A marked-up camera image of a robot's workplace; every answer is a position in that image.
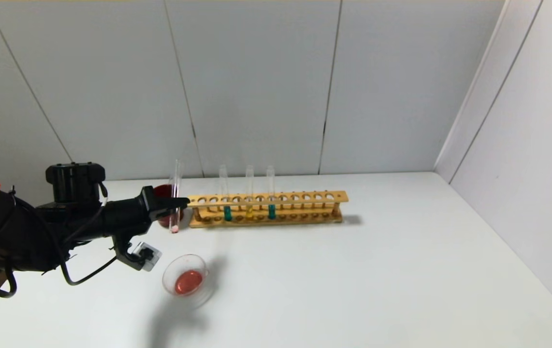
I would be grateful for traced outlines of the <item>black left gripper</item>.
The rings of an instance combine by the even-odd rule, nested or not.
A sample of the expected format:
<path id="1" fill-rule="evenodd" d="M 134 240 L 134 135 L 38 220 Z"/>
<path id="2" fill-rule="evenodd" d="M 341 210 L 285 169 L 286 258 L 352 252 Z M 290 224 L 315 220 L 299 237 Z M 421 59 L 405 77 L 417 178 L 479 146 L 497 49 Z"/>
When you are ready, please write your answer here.
<path id="1" fill-rule="evenodd" d="M 183 211 L 190 204 L 185 197 L 159 197 L 153 187 L 143 187 L 138 196 L 107 203 L 103 210 L 106 231 L 134 231 L 149 229 L 153 222 Z"/>

